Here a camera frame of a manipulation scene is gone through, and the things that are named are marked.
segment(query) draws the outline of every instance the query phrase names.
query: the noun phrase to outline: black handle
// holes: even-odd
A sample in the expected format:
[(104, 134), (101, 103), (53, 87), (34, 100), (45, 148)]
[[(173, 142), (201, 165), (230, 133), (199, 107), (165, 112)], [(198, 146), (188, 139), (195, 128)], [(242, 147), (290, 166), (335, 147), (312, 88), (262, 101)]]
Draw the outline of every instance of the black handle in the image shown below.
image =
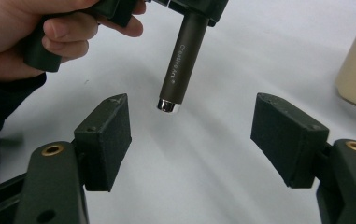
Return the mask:
[[(136, 0), (103, 0), (93, 5), (91, 10), (101, 16), (107, 17), (119, 26), (125, 27), (131, 19), (135, 5)], [(44, 21), (57, 16), (61, 16), (61, 14), (45, 16), (35, 30), (26, 37), (23, 61), (27, 65), (45, 72), (58, 71), (62, 57), (47, 51), (41, 42), (41, 39), (45, 35), (43, 31)]]

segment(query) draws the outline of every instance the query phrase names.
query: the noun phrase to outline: hand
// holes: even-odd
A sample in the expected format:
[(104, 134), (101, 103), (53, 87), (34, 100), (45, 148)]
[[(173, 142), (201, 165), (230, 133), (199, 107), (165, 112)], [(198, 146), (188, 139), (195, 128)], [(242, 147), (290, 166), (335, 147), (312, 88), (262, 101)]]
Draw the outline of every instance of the hand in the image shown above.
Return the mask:
[[(13, 81), (35, 77), (43, 73), (23, 63), (21, 41), (31, 34), (42, 15), (85, 9), (98, 0), (0, 0), (0, 81)], [(133, 14), (146, 10), (143, 0), (138, 0)], [(98, 23), (128, 36), (140, 36), (141, 22), (134, 16), (127, 27), (122, 28), (103, 17), (83, 12), (52, 18), (45, 21), (46, 36), (43, 46), (63, 57), (63, 62), (76, 59), (88, 51), (88, 39), (94, 37)]]

